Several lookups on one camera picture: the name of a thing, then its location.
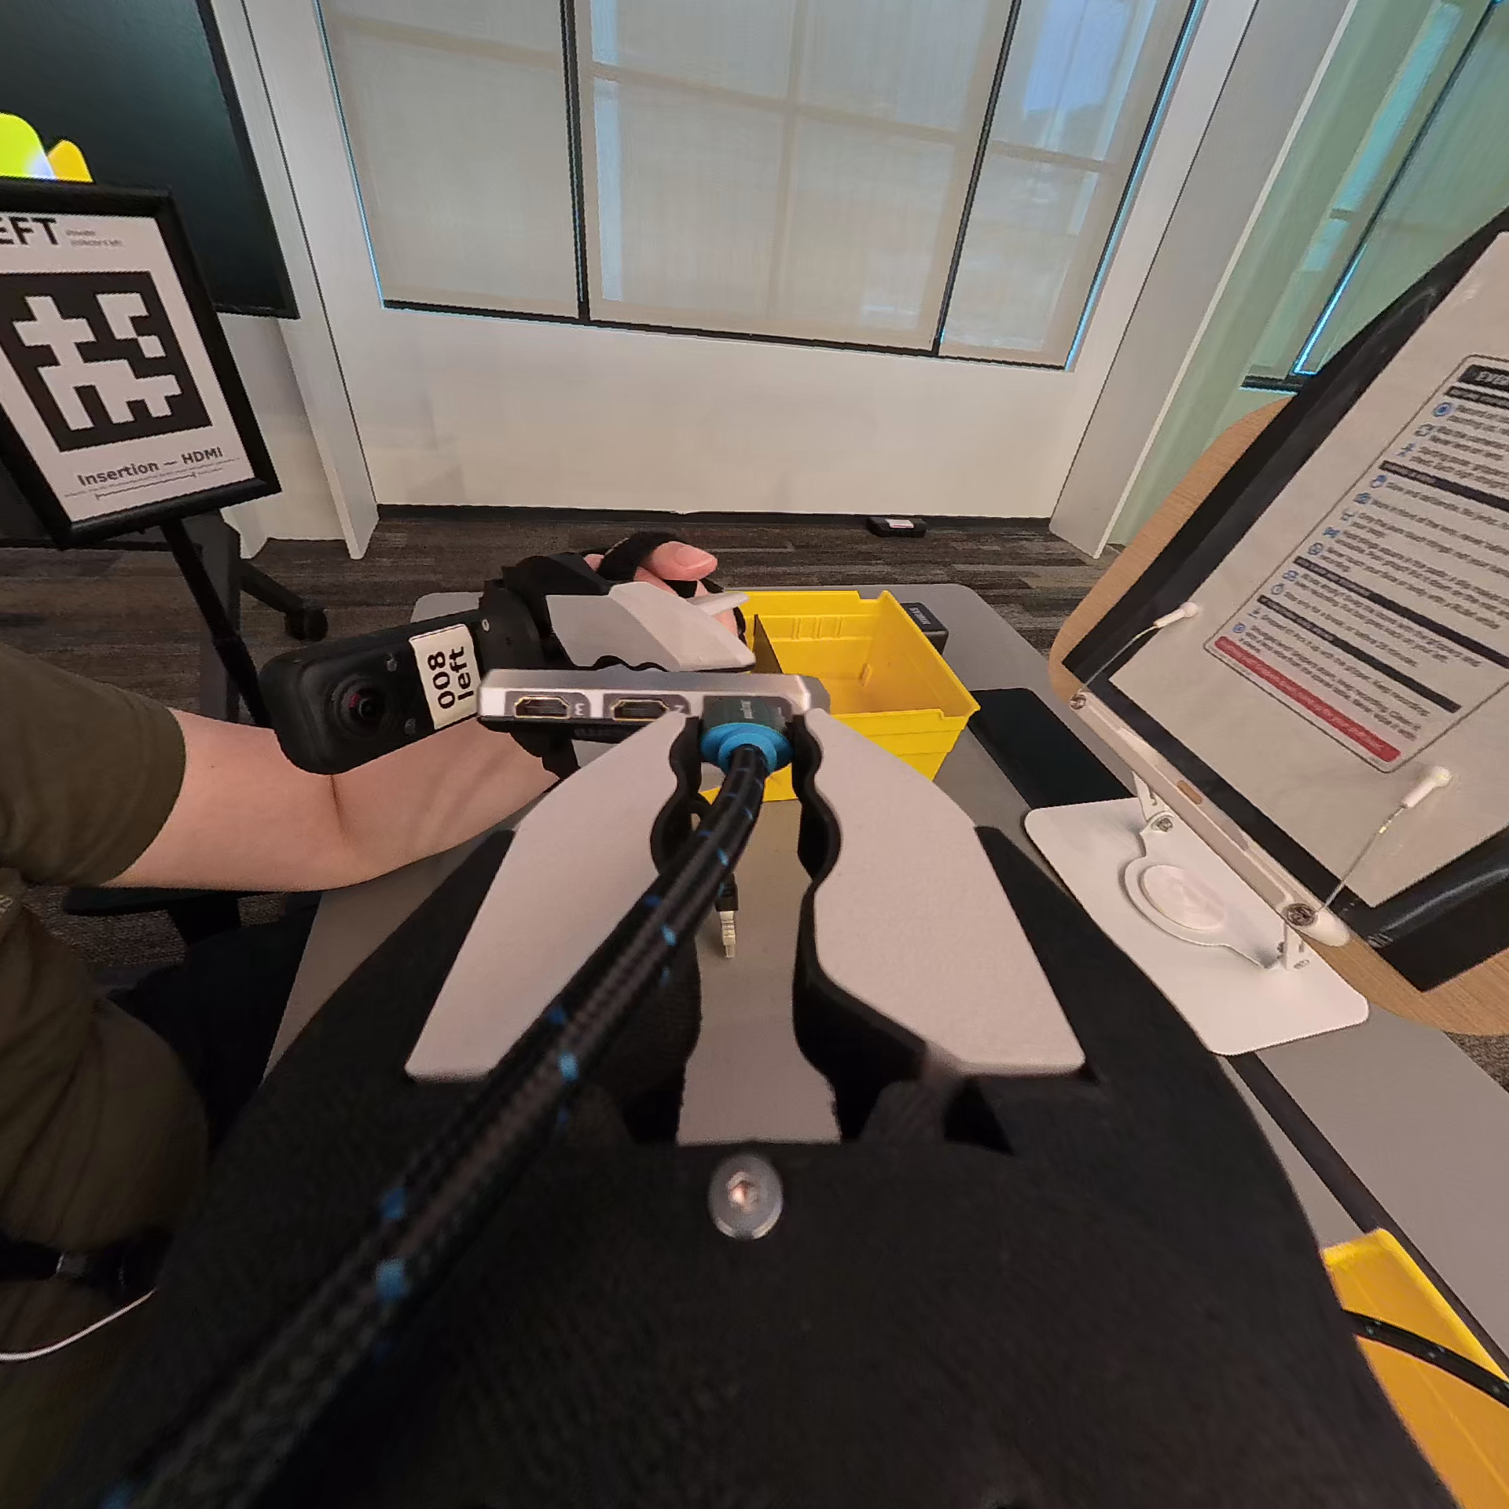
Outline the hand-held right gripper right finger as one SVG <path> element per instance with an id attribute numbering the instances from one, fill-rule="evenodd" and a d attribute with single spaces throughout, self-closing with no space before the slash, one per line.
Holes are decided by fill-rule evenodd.
<path id="1" fill-rule="evenodd" d="M 831 1085 L 1076 1074 L 1084 1051 L 965 809 L 824 711 L 793 748 L 802 1056 Z"/>

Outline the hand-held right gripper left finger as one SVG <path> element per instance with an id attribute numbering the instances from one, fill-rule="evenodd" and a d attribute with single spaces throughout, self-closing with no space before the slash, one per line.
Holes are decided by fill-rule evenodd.
<path id="1" fill-rule="evenodd" d="M 683 794 L 669 713 L 552 788 L 517 825 L 405 1074 L 486 1078 L 652 889 L 652 833 Z"/>

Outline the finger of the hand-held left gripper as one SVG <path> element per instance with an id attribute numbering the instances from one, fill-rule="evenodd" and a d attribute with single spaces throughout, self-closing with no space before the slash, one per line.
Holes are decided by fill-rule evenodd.
<path id="1" fill-rule="evenodd" d="M 575 670 L 619 665 L 687 674 L 743 672 L 756 655 L 723 624 L 747 595 L 681 599 L 650 584 L 619 584 L 608 595 L 546 595 L 544 611 Z"/>

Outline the silver hdmi hub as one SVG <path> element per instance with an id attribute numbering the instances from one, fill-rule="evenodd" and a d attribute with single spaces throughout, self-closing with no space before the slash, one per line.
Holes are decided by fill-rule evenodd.
<path id="1" fill-rule="evenodd" d="M 783 726 L 829 711 L 831 699 L 818 680 L 783 672 L 492 670 L 480 682 L 478 719 L 515 738 L 557 730 L 571 742 L 619 744 L 669 713 L 721 726 L 758 709 Z"/>

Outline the yellow plastic bin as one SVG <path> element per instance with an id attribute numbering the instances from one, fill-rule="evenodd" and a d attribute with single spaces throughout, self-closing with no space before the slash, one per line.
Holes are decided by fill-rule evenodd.
<path id="1" fill-rule="evenodd" d="M 1387 1232 L 1322 1251 L 1358 1348 L 1414 1446 L 1464 1508 L 1507 1506 L 1505 1369 Z"/>
<path id="2" fill-rule="evenodd" d="M 934 780 L 978 713 L 974 696 L 891 595 L 752 591 L 743 615 L 785 674 L 814 678 L 831 715 Z"/>

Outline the person's left forearm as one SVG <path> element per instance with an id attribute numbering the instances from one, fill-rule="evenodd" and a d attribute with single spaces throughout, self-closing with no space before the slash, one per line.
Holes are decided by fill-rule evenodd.
<path id="1" fill-rule="evenodd" d="M 341 890 L 476 840 L 555 784 L 513 738 L 474 721 L 337 777 L 291 765 L 270 730 L 175 721 L 175 806 L 106 889 Z"/>

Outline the person's left hand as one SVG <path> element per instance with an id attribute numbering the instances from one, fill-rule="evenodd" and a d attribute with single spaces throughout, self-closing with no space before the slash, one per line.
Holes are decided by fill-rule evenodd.
<path id="1" fill-rule="evenodd" d="M 710 553 L 669 541 L 658 545 L 646 557 L 633 580 L 679 599 L 702 599 L 712 595 L 708 580 L 716 576 L 718 566 L 718 559 Z"/>

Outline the black phone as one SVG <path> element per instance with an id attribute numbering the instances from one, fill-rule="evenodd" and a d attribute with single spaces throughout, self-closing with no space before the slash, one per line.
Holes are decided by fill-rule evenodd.
<path id="1" fill-rule="evenodd" d="M 1028 809 L 1132 796 L 1032 690 L 984 690 L 974 699 L 968 732 Z"/>

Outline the black sign stand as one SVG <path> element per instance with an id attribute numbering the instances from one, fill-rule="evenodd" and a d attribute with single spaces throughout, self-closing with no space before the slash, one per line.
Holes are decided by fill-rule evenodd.
<path id="1" fill-rule="evenodd" d="M 200 653 L 198 705 L 206 717 L 237 723 L 247 713 L 253 726 L 266 725 L 254 661 L 239 632 L 239 535 L 222 512 L 175 522 L 114 526 L 104 535 L 73 543 L 75 551 L 127 549 L 170 553 L 185 584 L 206 651 Z"/>

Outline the white tablet stand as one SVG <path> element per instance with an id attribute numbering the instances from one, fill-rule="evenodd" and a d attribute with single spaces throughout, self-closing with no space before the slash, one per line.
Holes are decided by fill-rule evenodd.
<path id="1" fill-rule="evenodd" d="M 1364 995 L 1322 958 L 1349 931 L 1092 694 L 1069 701 L 1134 796 L 1036 808 L 1030 842 L 1104 935 L 1225 1058 L 1352 1029 Z"/>

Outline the person's torso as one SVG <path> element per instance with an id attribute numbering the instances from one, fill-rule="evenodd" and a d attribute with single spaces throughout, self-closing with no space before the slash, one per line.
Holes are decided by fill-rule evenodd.
<path id="1" fill-rule="evenodd" d="M 123 690 L 4 649 L 2 1226 L 46 1261 L 4 1276 L 4 1506 L 31 1506 L 146 1319 L 85 1334 L 127 1301 L 56 1274 L 170 1236 L 210 1157 L 202 1101 L 171 1049 L 104 997 L 27 908 L 33 887 L 102 887 L 160 835 L 179 796 L 175 719 Z"/>

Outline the black framed marker sign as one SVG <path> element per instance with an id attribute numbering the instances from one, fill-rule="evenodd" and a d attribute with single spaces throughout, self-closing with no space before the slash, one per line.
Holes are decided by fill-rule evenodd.
<path id="1" fill-rule="evenodd" d="M 61 551 L 280 493 L 170 194 L 4 180 L 2 458 Z"/>

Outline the framed instruction sheet stand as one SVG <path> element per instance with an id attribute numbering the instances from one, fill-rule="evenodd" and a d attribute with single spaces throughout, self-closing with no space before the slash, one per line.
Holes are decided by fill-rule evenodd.
<path id="1" fill-rule="evenodd" d="M 1065 655 L 1090 636 L 1090 630 L 1111 613 L 1152 566 L 1173 562 L 1169 557 L 1171 541 L 1198 514 L 1219 479 L 1289 402 L 1291 398 L 1283 395 L 1223 431 L 1179 481 L 1167 501 L 1159 505 L 1150 522 L 1123 549 L 1117 562 L 1090 589 L 1088 597 L 1069 615 L 1048 653 L 1048 680 L 1061 705 L 1075 709 L 1084 705 L 1084 688 L 1063 667 Z M 1430 1029 L 1484 1039 L 1505 1039 L 1507 1033 L 1505 954 L 1428 993 L 1408 987 L 1399 972 L 1378 960 L 1358 941 L 1335 948 L 1318 945 L 1300 933 L 1287 933 L 1285 943 L 1277 946 L 1275 968 L 1279 973 L 1287 973 L 1289 966 L 1296 966 L 1296 973 L 1302 979 L 1316 979 L 1320 968 L 1329 968 L 1349 989 L 1358 989 L 1372 1006 Z"/>

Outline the black framed instruction sheet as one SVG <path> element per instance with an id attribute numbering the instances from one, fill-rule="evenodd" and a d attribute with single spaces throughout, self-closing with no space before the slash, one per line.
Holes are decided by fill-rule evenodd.
<path id="1" fill-rule="evenodd" d="M 1505 954 L 1505 213 L 1169 557 L 1063 667 L 1408 987 Z"/>

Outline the dark wall screen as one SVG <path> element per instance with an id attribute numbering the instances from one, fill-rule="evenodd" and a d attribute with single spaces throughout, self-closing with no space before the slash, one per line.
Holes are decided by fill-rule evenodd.
<path id="1" fill-rule="evenodd" d="M 6 178 L 170 192 L 216 312 L 297 317 L 214 16 L 4 3 Z"/>

